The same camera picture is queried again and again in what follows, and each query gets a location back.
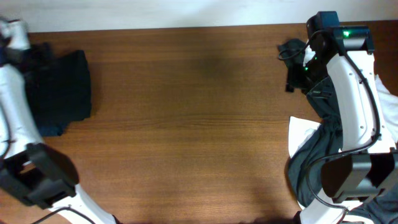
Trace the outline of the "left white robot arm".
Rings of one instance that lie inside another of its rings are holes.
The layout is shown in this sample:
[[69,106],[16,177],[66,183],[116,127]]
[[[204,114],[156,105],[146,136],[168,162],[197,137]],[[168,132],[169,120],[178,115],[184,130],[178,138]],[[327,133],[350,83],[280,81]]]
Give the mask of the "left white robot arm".
[[30,49],[25,23],[1,19],[1,189],[26,206],[37,206],[70,223],[118,223],[82,188],[70,158],[46,145],[25,93],[23,74],[7,51]]

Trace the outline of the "black shorts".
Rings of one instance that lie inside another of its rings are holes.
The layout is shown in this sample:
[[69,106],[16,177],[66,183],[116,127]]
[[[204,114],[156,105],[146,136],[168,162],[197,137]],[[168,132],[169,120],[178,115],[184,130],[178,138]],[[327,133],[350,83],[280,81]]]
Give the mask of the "black shorts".
[[56,57],[50,44],[33,45],[19,68],[35,122],[90,117],[91,77],[83,50]]

